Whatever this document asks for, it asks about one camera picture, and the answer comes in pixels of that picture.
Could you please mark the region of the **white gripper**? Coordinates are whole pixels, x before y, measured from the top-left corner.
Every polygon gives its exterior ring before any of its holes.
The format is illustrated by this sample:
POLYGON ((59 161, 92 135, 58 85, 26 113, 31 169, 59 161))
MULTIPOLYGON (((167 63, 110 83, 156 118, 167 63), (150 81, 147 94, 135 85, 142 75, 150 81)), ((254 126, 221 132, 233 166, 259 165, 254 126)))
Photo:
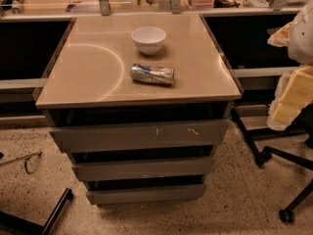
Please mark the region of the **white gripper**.
MULTIPOLYGON (((291 23, 272 28, 267 43, 275 47, 288 47, 291 23)), ((283 131, 313 102, 313 67, 301 65, 294 71, 285 71, 279 79, 275 99, 267 118, 270 129, 283 131)))

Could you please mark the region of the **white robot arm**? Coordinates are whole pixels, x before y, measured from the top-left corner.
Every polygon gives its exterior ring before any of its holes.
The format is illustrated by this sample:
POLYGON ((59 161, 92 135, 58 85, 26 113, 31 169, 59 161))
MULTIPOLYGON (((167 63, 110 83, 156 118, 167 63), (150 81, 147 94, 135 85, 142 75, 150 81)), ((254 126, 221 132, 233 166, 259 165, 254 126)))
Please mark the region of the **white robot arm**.
POLYGON ((283 131, 313 102, 313 0, 292 22, 272 33, 267 43, 287 47, 289 57, 299 63, 296 70, 280 77, 268 111, 268 127, 283 131))

